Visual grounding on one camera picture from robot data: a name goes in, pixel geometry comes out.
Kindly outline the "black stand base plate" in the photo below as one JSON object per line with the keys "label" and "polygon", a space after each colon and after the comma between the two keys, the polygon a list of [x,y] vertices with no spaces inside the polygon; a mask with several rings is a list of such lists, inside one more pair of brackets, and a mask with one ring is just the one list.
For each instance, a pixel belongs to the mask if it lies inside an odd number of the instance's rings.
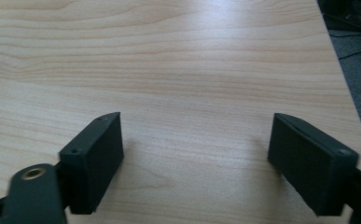
{"label": "black stand base plate", "polygon": [[361,0],[317,0],[326,28],[361,32]]}

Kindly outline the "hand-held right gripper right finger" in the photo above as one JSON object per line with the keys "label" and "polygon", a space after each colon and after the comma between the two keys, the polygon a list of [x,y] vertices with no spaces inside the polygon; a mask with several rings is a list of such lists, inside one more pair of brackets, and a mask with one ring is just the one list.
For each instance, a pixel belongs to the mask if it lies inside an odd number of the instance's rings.
{"label": "hand-held right gripper right finger", "polygon": [[303,119],[273,116],[268,160],[317,216],[339,216],[359,155]]}

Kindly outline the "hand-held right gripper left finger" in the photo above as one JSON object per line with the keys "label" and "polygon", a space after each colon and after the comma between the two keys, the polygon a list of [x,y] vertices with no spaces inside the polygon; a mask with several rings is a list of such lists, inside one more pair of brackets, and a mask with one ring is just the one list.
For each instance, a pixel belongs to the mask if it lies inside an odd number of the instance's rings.
{"label": "hand-held right gripper left finger", "polygon": [[120,113],[94,119],[59,152],[59,158],[66,205],[73,214],[95,212],[124,158]]}

